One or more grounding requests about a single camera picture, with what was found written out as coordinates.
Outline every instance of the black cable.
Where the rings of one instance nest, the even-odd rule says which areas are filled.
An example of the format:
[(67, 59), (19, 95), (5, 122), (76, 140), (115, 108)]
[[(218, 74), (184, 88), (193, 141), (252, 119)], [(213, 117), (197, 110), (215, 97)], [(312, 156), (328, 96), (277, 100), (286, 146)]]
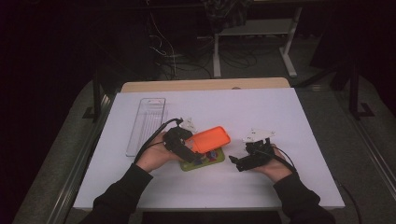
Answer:
[(160, 31), (160, 29), (157, 26), (157, 22), (154, 20), (154, 15), (151, 12), (149, 13), (149, 18), (150, 18), (150, 20), (149, 20), (150, 24), (153, 25), (155, 28), (155, 32), (157, 32), (163, 38), (163, 40), (167, 43), (167, 45), (171, 48), (171, 50), (172, 50), (171, 56), (172, 56), (173, 64), (174, 64), (174, 68), (172, 68), (172, 71), (173, 71), (174, 77), (177, 77), (177, 79), (180, 79), (180, 78), (178, 78), (178, 76), (176, 74), (176, 59), (175, 59), (176, 56), (175, 56), (175, 49), (174, 49), (173, 45), (171, 44), (171, 42), (169, 42), (169, 40)]
[(355, 206), (355, 211), (356, 211), (356, 214), (358, 216), (359, 224), (362, 224), (363, 221), (361, 219), (361, 210), (359, 209), (358, 203), (355, 201), (355, 199), (353, 198), (353, 196), (349, 192), (349, 190), (343, 184), (341, 184), (341, 182), (338, 179), (334, 178), (334, 176), (332, 177), (332, 179), (334, 179), (335, 183), (346, 192), (346, 194), (349, 197), (350, 201), (352, 201), (353, 205)]
[(165, 69), (163, 69), (163, 64), (161, 63), (155, 63), (159, 66), (160, 70), (161, 70), (161, 74), (163, 74), (166, 77), (166, 80), (171, 80), (172, 78), (172, 74), (169, 74), (168, 72), (165, 71)]
[(294, 166), (290, 165), (290, 163), (288, 163), (288, 162), (285, 161), (284, 159), (278, 157), (277, 155), (272, 155), (272, 154), (269, 154), (269, 153), (267, 153), (267, 152), (263, 152), (263, 151), (259, 151), (259, 150), (254, 150), (254, 151), (255, 151), (255, 152), (259, 152), (259, 153), (261, 153), (261, 154), (265, 154), (266, 156), (269, 156), (269, 157), (271, 157), (271, 158), (273, 158), (273, 159), (275, 159), (275, 160), (281, 162), (281, 163), (284, 164), (292, 173), (294, 173), (295, 175), (298, 175), (297, 169), (296, 169)]
[(183, 63), (183, 64), (188, 64), (188, 65), (191, 65), (191, 66), (197, 66), (198, 68), (196, 68), (196, 69), (184, 69), (184, 68), (176, 67), (176, 69), (179, 69), (179, 70), (182, 70), (182, 71), (197, 71), (197, 70), (203, 69), (209, 75), (209, 79), (212, 79), (212, 74), (210, 74), (209, 70), (207, 70), (205, 67), (202, 67), (201, 65), (194, 64), (194, 63)]
[(291, 160), (291, 158), (289, 157), (289, 155), (288, 155), (285, 151), (283, 151), (283, 150), (280, 149), (279, 147), (274, 147), (274, 148), (276, 148), (277, 150), (279, 150), (279, 151), (281, 151), (283, 154), (285, 154), (285, 156), (286, 156), (286, 157), (289, 159), (289, 161), (291, 162), (291, 165), (292, 165), (293, 167), (295, 167), (293, 161)]
[(176, 124), (178, 125), (178, 124), (180, 124), (181, 122), (183, 122), (183, 119), (169, 119), (168, 121), (166, 121), (165, 123), (163, 123), (163, 124), (160, 126), (160, 128), (158, 128), (158, 130), (155, 131), (155, 133), (145, 142), (145, 144), (143, 144), (143, 146), (142, 146), (142, 147), (140, 148), (140, 150), (137, 152), (137, 155), (136, 155), (136, 157), (134, 158), (134, 163), (137, 163), (137, 162), (139, 161), (140, 157), (142, 156), (143, 152), (145, 152), (146, 149), (149, 148), (149, 147), (148, 147), (148, 144), (149, 144), (150, 142), (152, 142), (152, 140), (154, 140), (154, 138), (155, 138), (160, 132), (162, 132), (163, 129), (165, 129), (166, 126), (167, 126), (169, 123), (171, 123), (171, 122), (173, 122), (173, 121), (175, 121)]
[(148, 147), (146, 147), (146, 148), (149, 148), (149, 147), (154, 147), (155, 145), (159, 145), (159, 144), (161, 144), (161, 143), (163, 143), (163, 142), (158, 142), (158, 143), (151, 144), (151, 145), (149, 145), (149, 146), (148, 146)]
[[(245, 59), (249, 65), (255, 65), (257, 63), (256, 57), (251, 53), (251, 50), (242, 50), (242, 49), (225, 49), (230, 55), (233, 55), (235, 59)], [(254, 63), (250, 63), (248, 60), (248, 56), (251, 56), (254, 59)]]
[[(227, 64), (230, 65), (231, 67), (240, 68), (240, 69), (249, 68), (249, 65), (248, 65), (248, 64), (240, 63), (240, 62), (238, 62), (238, 61), (235, 61), (235, 60), (233, 60), (233, 59), (231, 59), (231, 58), (225, 56), (225, 55), (222, 54), (222, 53), (219, 53), (219, 56), (220, 56), (220, 58), (221, 58), (225, 63), (227, 63)], [(239, 64), (240, 66), (233, 65), (233, 64), (231, 64), (230, 62)]]
[[(251, 54), (249, 51), (244, 52), (232, 52), (231, 50), (227, 49), (227, 52), (233, 56), (236, 60), (245, 60), (247, 62), (247, 67), (251, 67), (257, 64), (257, 58), (253, 54)], [(251, 57), (253, 59), (253, 63), (250, 62), (248, 57)]]
[(207, 59), (205, 59), (204, 64), (201, 65), (201, 66), (205, 67), (205, 66), (207, 66), (210, 63), (210, 61), (212, 59), (212, 57), (211, 57), (212, 54), (211, 53), (212, 53), (212, 49), (211, 50), (207, 50), (207, 51), (203, 52), (202, 54), (197, 55), (196, 57), (195, 56), (191, 57), (189, 55), (180, 55), (179, 57), (177, 57), (177, 64), (182, 64), (182, 63), (199, 64), (197, 61), (202, 59), (204, 56), (208, 55)]
[(171, 70), (170, 74), (168, 73), (168, 75), (170, 76), (170, 78), (168, 77), (168, 75), (166, 75), (166, 71), (163, 70), (163, 73), (165, 74), (166, 79), (168, 79), (168, 80), (180, 80), (180, 77), (179, 77), (178, 75), (175, 75), (175, 72), (174, 72), (174, 69), (175, 69), (175, 68), (174, 68), (173, 65), (171, 65), (171, 64), (169, 64), (169, 63), (161, 63), (161, 65), (166, 65), (166, 66), (168, 66), (168, 67), (170, 68), (170, 70)]
[(271, 48), (271, 49), (268, 49), (267, 51), (265, 51), (265, 52), (263, 52), (263, 53), (255, 53), (255, 51), (258, 50), (258, 48), (256, 48), (256, 49), (251, 50), (250, 53), (251, 53), (252, 55), (254, 55), (254, 56), (262, 56), (262, 55), (270, 54), (270, 53), (272, 53), (272, 52), (274, 52), (274, 51), (278, 51), (280, 47), (281, 47), (281, 45), (279, 45), (279, 46), (276, 45), (275, 47), (273, 47), (273, 48)]

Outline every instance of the floor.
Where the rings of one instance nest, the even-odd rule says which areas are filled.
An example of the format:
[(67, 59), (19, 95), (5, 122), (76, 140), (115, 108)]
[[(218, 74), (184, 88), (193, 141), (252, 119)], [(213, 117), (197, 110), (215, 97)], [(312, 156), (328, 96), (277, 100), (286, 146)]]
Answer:
[[(289, 78), (286, 68), (279, 55), (278, 47), (284, 42), (282, 36), (247, 36), (247, 37), (224, 37), (220, 39), (220, 62), (222, 78), (234, 77), (285, 77), (291, 85), (298, 84), (321, 70), (310, 67), (309, 62), (315, 51), (318, 39), (295, 38), (290, 49), (290, 57), (295, 65), (298, 76)], [(203, 41), (210, 46), (211, 39), (204, 38)], [(198, 79), (213, 77), (210, 48), (204, 50), (199, 57), (186, 58), (176, 52), (174, 58), (168, 57), (162, 60), (163, 74), (159, 79)], [(176, 74), (171, 68), (176, 67)], [(363, 223), (391, 224), (396, 223), (394, 211), (396, 201), (392, 186), (384, 181), (386, 178), (379, 172), (375, 158), (372, 156), (369, 146), (375, 149), (385, 158), (391, 171), (396, 171), (396, 152), (392, 146), (396, 145), (394, 134), (396, 133), (396, 121), (387, 108), (379, 100), (375, 88), (364, 79), (361, 79), (360, 101), (367, 103), (375, 113), (375, 117), (362, 118), (357, 122), (347, 111), (348, 89), (343, 91), (332, 91), (329, 83), (332, 74), (303, 89), (296, 89), (304, 112), (312, 127), (318, 145), (321, 149), (329, 169), (342, 186), (356, 201), (361, 212)], [(72, 154), (75, 148), (84, 145), (84, 138), (88, 137), (86, 132), (90, 129), (90, 120), (83, 119), (87, 107), (92, 106), (92, 84), (88, 83), (75, 101), (70, 110), (63, 129), (58, 135), (51, 151), (60, 151)], [(40, 171), (43, 181), (53, 175), (50, 171)], [(65, 179), (65, 171), (57, 171), (55, 179)], [(62, 181), (55, 183), (62, 186)], [(40, 180), (34, 185), (40, 189)], [(339, 188), (346, 203), (343, 209), (335, 209), (334, 214), (339, 224), (358, 223), (357, 206), (343, 187)], [(52, 193), (42, 195), (37, 190), (35, 197), (31, 196), (25, 202), (17, 216), (15, 223), (43, 223), (52, 215), (51, 207), (56, 203), (59, 188), (54, 188)], [(44, 198), (45, 203), (37, 204), (38, 197)], [(65, 223), (78, 223), (86, 212), (71, 209), (65, 214)], [(130, 223), (140, 223), (141, 213), (131, 217)]]

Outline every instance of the orange phone case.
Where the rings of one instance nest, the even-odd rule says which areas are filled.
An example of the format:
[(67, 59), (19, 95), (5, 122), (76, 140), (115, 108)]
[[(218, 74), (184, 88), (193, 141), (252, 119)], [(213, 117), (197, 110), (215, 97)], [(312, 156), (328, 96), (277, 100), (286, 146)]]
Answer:
[(186, 140), (186, 145), (192, 146), (191, 151), (193, 152), (206, 153), (227, 145), (230, 141), (230, 136), (228, 136), (222, 127), (218, 126), (193, 135)]

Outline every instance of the cable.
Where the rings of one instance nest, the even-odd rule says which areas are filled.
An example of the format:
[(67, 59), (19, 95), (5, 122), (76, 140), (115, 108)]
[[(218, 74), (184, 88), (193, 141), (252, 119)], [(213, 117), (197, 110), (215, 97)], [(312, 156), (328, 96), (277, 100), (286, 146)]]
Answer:
[(176, 60), (175, 60), (175, 50), (171, 44), (171, 42), (168, 41), (168, 39), (165, 38), (165, 36), (163, 36), (163, 34), (160, 32), (160, 30), (157, 27), (157, 24), (155, 23), (154, 20), (154, 16), (152, 15), (152, 13), (149, 13), (150, 17), (151, 17), (151, 21), (152, 24), (154, 25), (155, 29), (157, 30), (158, 34), (160, 34), (160, 36), (166, 41), (166, 43), (169, 45), (169, 47), (171, 47), (172, 50), (172, 56), (173, 56), (173, 61), (174, 61), (174, 76), (177, 77), (177, 73), (176, 73)]
[(353, 196), (349, 192), (349, 190), (338, 179), (334, 178), (334, 176), (332, 177), (332, 179), (334, 179), (335, 183), (346, 192), (346, 194), (349, 197), (350, 201), (352, 201), (353, 205), (355, 206), (355, 211), (356, 211), (356, 214), (358, 216), (359, 224), (362, 224), (363, 221), (361, 219), (361, 210), (359, 209), (358, 203), (355, 201), (355, 199), (353, 198)]
[(246, 45), (245, 41), (242, 41), (241, 38), (238, 38), (238, 41), (235, 44), (222, 43), (220, 49), (221, 52), (219, 53), (219, 55), (221, 56), (221, 59), (231, 67), (246, 69), (249, 68), (250, 66), (254, 66), (257, 64), (258, 61), (257, 56), (272, 53), (275, 50), (278, 50), (281, 45), (282, 43), (276, 44), (275, 47), (270, 48), (264, 53), (254, 53), (254, 51), (262, 48), (262, 44)]
[(157, 36), (157, 35), (150, 35), (149, 37), (157, 37), (158, 40), (160, 40), (160, 48), (163, 46), (163, 41), (160, 39), (159, 36)]
[(213, 78), (212, 74), (210, 74), (209, 70), (207, 70), (205, 67), (202, 67), (199, 64), (193, 64), (193, 63), (185, 63), (185, 64), (189, 64), (189, 65), (192, 65), (192, 66), (198, 66), (198, 68), (197, 69), (188, 70), (188, 69), (183, 69), (183, 68), (177, 67), (177, 69), (182, 70), (182, 71), (196, 71), (196, 70), (204, 69), (207, 72), (207, 74), (209, 75), (209, 79)]
[(277, 155), (272, 155), (269, 154), (267, 152), (263, 152), (263, 151), (259, 151), (259, 150), (254, 150), (255, 152), (259, 152), (261, 154), (265, 154), (266, 156), (269, 156), (279, 162), (281, 162), (282, 164), (284, 164), (286, 167), (288, 167), (289, 170), (291, 170), (292, 173), (294, 173), (295, 175), (298, 175), (297, 170), (294, 166), (290, 165), (290, 163), (288, 163), (287, 161), (285, 161), (284, 159), (278, 157)]
[(151, 144), (151, 145), (149, 145), (149, 146), (148, 146), (148, 147), (146, 147), (146, 148), (149, 148), (149, 147), (154, 147), (155, 145), (159, 145), (159, 144), (161, 144), (161, 143), (163, 143), (163, 142), (158, 142), (158, 143)]
[(163, 51), (163, 50), (156, 49), (156, 48), (154, 48), (154, 47), (150, 47), (150, 48), (151, 48), (151, 49), (154, 49), (157, 53), (161, 54), (162, 56), (165, 56), (165, 55), (166, 55), (166, 52)]
[(160, 66), (160, 69), (161, 69), (161, 71), (163, 72), (163, 74), (165, 75), (166, 80), (172, 80), (172, 74), (168, 74), (168, 73), (163, 69), (162, 64), (160, 64), (160, 63), (156, 63), (156, 64), (158, 64), (158, 65)]
[(146, 149), (148, 149), (148, 148), (150, 147), (150, 146), (148, 146), (148, 144), (149, 144), (150, 142), (152, 142), (152, 140), (154, 140), (154, 138), (155, 138), (160, 132), (162, 132), (163, 129), (165, 129), (166, 126), (167, 126), (169, 123), (171, 123), (171, 122), (173, 122), (173, 121), (175, 121), (176, 124), (178, 125), (178, 124), (180, 124), (181, 122), (183, 122), (183, 119), (169, 119), (168, 121), (166, 121), (165, 123), (163, 123), (163, 124), (160, 126), (160, 128), (158, 128), (158, 130), (155, 131), (155, 133), (145, 142), (145, 144), (143, 144), (143, 146), (142, 146), (142, 147), (140, 148), (140, 150), (137, 152), (137, 155), (136, 155), (136, 157), (134, 158), (134, 163), (137, 163), (137, 162), (139, 161), (140, 157), (143, 155), (143, 152), (145, 152)]
[[(174, 76), (174, 72), (173, 72), (174, 66), (173, 65), (170, 65), (169, 63), (161, 63), (160, 65), (162, 66), (162, 71), (163, 71), (163, 74), (166, 76), (166, 79), (168, 79), (168, 80), (179, 80), (180, 79), (179, 77)], [(171, 73), (167, 74), (167, 72), (163, 70), (163, 66), (169, 67), (169, 69), (171, 70)]]
[(291, 160), (291, 158), (289, 157), (289, 155), (288, 155), (285, 151), (283, 151), (283, 150), (280, 149), (279, 147), (274, 147), (274, 148), (276, 148), (277, 150), (279, 150), (279, 151), (281, 151), (283, 154), (285, 154), (285, 156), (286, 156), (286, 157), (289, 159), (289, 161), (291, 162), (291, 165), (292, 165), (293, 167), (295, 167), (293, 161)]

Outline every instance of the gray floor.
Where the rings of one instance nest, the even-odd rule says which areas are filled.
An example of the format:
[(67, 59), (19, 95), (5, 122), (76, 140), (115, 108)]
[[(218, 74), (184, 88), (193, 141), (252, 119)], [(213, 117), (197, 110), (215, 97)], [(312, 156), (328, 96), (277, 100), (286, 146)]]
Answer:
[[(289, 78), (277, 50), (283, 41), (284, 39), (279, 37), (222, 39), (220, 46), (222, 78), (286, 77), (290, 84), (297, 84), (320, 71), (309, 66), (318, 40), (296, 38), (290, 50), (290, 57), (298, 76)], [(200, 59), (188, 61), (204, 66), (213, 76), (210, 57), (210, 53), (207, 53)], [(179, 62), (184, 62), (183, 60), (185, 59), (177, 58)], [(197, 69), (199, 68), (197, 65), (178, 64), (177, 67), (189, 70), (177, 69), (177, 76), (180, 79), (208, 78), (206, 70)], [(331, 79), (332, 76), (328, 76), (314, 85), (297, 90), (322, 154), (333, 176), (347, 187), (358, 203), (363, 223), (396, 223), (395, 199), (370, 157), (369, 149), (359, 129), (359, 127), (364, 128), (388, 162), (389, 168), (395, 171), (396, 152), (392, 148), (396, 146), (395, 118), (381, 103), (375, 88), (362, 79), (360, 100), (374, 110), (375, 117), (363, 118), (360, 122), (356, 122), (347, 112), (347, 88), (339, 92), (331, 91), (329, 88)], [(15, 223), (47, 222), (51, 208), (56, 204), (58, 195), (62, 193), (62, 186), (74, 165), (73, 161), (83, 146), (88, 130), (92, 127), (90, 119), (82, 118), (85, 109), (89, 106), (92, 106), (91, 83), (81, 91), (71, 108), (69, 117), (55, 140)], [(59, 164), (62, 168), (49, 169), (49, 167), (61, 167)], [(341, 188), (340, 193), (346, 203), (346, 208), (332, 210), (337, 223), (358, 223), (352, 201)], [(66, 223), (78, 223), (86, 214), (84, 211), (71, 209)], [(131, 223), (139, 223), (139, 221), (140, 214), (136, 214), (131, 219)]]

